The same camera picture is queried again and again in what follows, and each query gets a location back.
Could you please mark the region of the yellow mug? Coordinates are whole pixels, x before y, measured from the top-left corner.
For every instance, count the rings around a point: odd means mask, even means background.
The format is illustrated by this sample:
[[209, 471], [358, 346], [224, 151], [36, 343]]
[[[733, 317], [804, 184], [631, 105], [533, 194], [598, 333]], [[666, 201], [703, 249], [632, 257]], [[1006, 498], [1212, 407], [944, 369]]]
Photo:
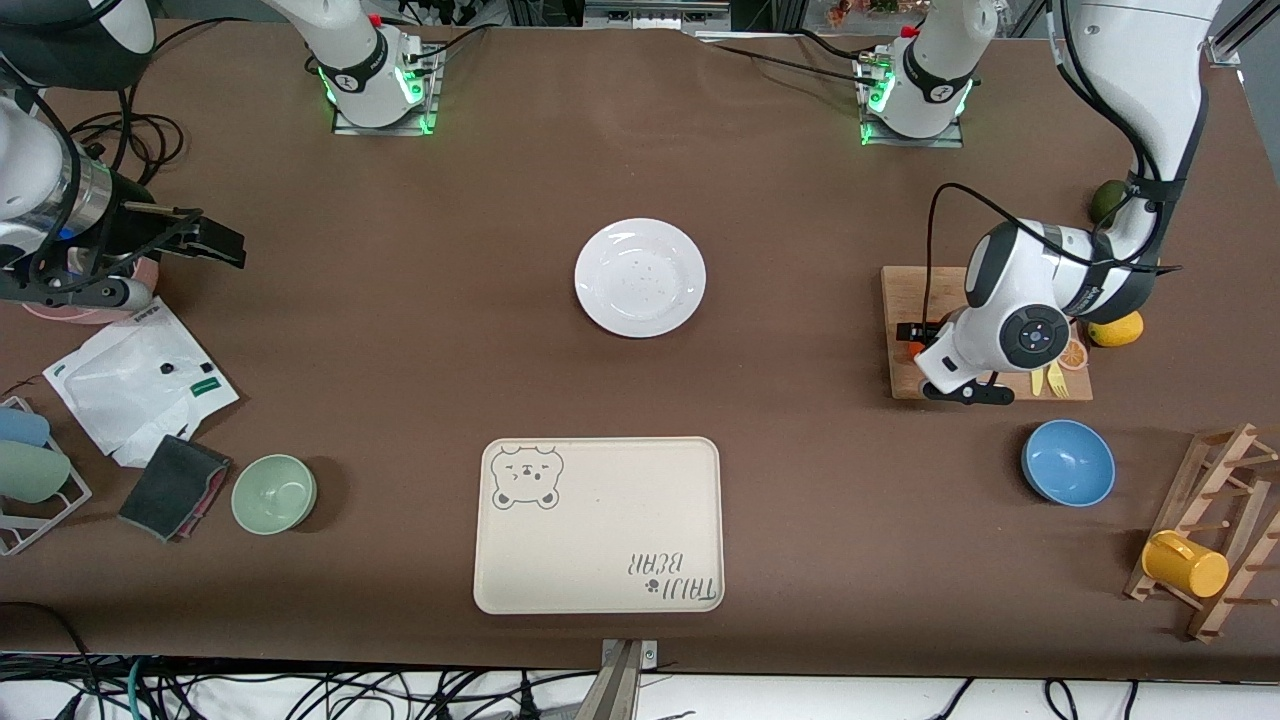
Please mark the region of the yellow mug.
[[1175, 530], [1161, 530], [1146, 542], [1140, 568], [1148, 578], [1194, 598], [1217, 594], [1228, 584], [1231, 569], [1222, 553]]

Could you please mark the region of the light blue cup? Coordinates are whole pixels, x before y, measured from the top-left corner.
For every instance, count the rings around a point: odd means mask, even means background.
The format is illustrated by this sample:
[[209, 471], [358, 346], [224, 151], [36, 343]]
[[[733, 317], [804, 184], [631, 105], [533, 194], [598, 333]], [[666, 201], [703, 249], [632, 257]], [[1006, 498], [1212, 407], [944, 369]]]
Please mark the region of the light blue cup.
[[50, 424], [45, 416], [22, 407], [0, 407], [0, 441], [45, 447]]

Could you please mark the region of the wooden mug rack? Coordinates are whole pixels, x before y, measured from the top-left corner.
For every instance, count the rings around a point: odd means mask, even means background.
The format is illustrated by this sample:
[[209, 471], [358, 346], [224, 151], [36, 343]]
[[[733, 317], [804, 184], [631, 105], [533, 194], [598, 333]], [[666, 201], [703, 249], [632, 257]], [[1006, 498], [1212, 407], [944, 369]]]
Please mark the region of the wooden mug rack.
[[[1194, 598], [1148, 578], [1140, 553], [1161, 530], [1222, 553], [1231, 566], [1228, 584]], [[1189, 616], [1179, 634], [1203, 644], [1224, 638], [1235, 612], [1280, 609], [1280, 424], [1243, 423], [1190, 441], [1123, 593], [1181, 603]]]

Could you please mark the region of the cream bear print tray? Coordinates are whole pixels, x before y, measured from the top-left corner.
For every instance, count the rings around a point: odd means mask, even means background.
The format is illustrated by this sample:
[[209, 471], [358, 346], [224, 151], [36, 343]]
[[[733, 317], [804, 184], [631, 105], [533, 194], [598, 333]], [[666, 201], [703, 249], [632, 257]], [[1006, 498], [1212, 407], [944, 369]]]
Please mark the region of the cream bear print tray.
[[724, 592], [721, 456], [710, 439], [485, 447], [474, 564], [481, 611], [708, 612]]

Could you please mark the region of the yellow lemon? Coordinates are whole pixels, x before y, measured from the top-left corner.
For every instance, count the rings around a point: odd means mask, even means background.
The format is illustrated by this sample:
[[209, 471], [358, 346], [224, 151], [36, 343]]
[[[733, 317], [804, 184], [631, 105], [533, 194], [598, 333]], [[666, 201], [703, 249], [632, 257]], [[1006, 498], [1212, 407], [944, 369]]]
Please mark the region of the yellow lemon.
[[1132, 345], [1143, 336], [1144, 331], [1146, 323], [1138, 311], [1129, 313], [1114, 322], [1091, 322], [1085, 328], [1089, 342], [1103, 348]]

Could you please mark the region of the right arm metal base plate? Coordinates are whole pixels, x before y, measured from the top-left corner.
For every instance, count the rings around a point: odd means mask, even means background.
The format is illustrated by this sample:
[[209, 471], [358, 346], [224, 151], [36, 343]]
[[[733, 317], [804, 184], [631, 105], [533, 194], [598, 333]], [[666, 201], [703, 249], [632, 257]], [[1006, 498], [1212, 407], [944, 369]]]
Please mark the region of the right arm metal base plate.
[[447, 55], [399, 59], [375, 77], [366, 91], [343, 94], [326, 83], [335, 135], [421, 137], [435, 132]]

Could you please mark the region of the wooden cutting board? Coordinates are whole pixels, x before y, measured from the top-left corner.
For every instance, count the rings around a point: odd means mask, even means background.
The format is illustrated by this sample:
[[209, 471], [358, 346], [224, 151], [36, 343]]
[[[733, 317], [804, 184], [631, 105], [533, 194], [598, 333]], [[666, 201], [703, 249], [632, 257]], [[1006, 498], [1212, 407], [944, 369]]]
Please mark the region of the wooden cutting board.
[[[963, 266], [937, 266], [931, 284], [928, 318], [933, 322], [965, 304]], [[923, 400], [924, 375], [915, 365], [908, 341], [896, 337], [897, 324], [922, 319], [922, 297], [925, 286], [924, 266], [882, 266], [879, 272], [884, 306], [884, 337], [890, 359], [890, 387], [896, 400]], [[1001, 372], [997, 383], [1014, 392], [1016, 401], [1055, 402], [1060, 397], [1044, 383], [1041, 395], [1032, 392], [1030, 373]]]

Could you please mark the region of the blue bowl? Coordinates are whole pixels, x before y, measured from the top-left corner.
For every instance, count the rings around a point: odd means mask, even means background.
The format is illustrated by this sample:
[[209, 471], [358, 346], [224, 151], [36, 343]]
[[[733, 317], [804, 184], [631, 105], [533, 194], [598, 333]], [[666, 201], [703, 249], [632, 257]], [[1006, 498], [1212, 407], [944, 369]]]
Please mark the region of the blue bowl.
[[1108, 443], [1091, 427], [1066, 418], [1039, 424], [1021, 447], [1020, 464], [1037, 495], [1075, 509], [1107, 498], [1116, 479]]

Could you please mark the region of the pink bowl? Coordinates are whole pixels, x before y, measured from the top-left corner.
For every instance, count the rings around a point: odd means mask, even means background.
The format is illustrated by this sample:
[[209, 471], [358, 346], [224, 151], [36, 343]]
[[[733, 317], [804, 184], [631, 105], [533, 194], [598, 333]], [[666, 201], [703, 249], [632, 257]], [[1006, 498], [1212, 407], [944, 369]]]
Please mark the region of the pink bowl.
[[[160, 275], [160, 261], [151, 258], [141, 258], [132, 272], [132, 279], [142, 283], [148, 292], [154, 293]], [[20, 304], [28, 314], [50, 320], [79, 325], [105, 325], [127, 319], [150, 304], [148, 300], [133, 307], [49, 307], [33, 304]]]

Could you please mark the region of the folded dark grey cloth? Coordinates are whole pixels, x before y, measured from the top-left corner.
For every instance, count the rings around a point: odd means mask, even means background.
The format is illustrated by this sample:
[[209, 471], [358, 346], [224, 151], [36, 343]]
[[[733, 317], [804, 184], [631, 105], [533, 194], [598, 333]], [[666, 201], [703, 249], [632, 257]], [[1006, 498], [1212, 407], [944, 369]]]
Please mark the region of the folded dark grey cloth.
[[202, 445], [166, 436], [116, 518], [168, 543], [188, 538], [216, 498], [232, 460]]

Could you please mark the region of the white round plate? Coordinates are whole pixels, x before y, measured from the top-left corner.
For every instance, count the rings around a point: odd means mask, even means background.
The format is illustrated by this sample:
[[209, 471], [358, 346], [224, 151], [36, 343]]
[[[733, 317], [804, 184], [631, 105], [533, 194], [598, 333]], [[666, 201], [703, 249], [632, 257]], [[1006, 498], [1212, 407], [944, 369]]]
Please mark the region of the white round plate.
[[630, 218], [599, 229], [582, 246], [573, 288], [600, 328], [644, 340], [694, 315], [707, 291], [707, 268], [692, 238], [676, 225]]

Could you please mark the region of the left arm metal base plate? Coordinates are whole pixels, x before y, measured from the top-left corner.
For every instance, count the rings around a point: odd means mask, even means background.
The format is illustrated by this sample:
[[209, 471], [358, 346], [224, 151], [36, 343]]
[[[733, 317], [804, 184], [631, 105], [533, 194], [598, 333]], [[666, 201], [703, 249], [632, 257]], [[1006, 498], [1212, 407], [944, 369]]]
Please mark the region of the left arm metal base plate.
[[896, 51], [888, 45], [859, 53], [852, 69], [865, 81], [858, 90], [864, 145], [963, 146], [960, 115], [973, 87], [970, 77], [922, 90], [899, 68]]

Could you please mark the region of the light green bowl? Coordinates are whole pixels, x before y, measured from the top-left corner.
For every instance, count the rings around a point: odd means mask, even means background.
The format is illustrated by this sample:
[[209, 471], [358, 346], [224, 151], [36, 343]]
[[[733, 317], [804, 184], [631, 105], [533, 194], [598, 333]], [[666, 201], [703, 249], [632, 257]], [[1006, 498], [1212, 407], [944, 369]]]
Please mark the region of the light green bowl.
[[316, 480], [307, 465], [291, 455], [274, 454], [241, 471], [230, 507], [242, 529], [255, 536], [274, 536], [301, 524], [316, 500]]

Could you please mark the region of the white plastic bag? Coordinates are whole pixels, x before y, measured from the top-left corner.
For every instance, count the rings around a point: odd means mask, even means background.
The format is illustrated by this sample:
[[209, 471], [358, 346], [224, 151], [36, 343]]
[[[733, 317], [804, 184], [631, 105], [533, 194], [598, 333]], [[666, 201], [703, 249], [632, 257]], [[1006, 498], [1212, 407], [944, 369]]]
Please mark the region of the white plastic bag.
[[[174, 372], [160, 373], [164, 363]], [[204, 363], [214, 372], [204, 373]], [[202, 420], [241, 398], [160, 297], [105, 325], [44, 378], [99, 451], [123, 468], [145, 468], [164, 437], [192, 439]]]

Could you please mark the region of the dark green avocado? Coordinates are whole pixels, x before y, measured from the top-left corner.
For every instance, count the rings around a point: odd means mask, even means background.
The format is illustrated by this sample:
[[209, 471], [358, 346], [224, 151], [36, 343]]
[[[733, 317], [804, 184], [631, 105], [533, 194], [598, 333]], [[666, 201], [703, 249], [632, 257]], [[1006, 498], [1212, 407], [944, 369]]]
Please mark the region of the dark green avocado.
[[1098, 228], [1108, 228], [1114, 223], [1117, 208], [1125, 201], [1129, 186], [1120, 179], [1108, 179], [1092, 195], [1088, 218]]

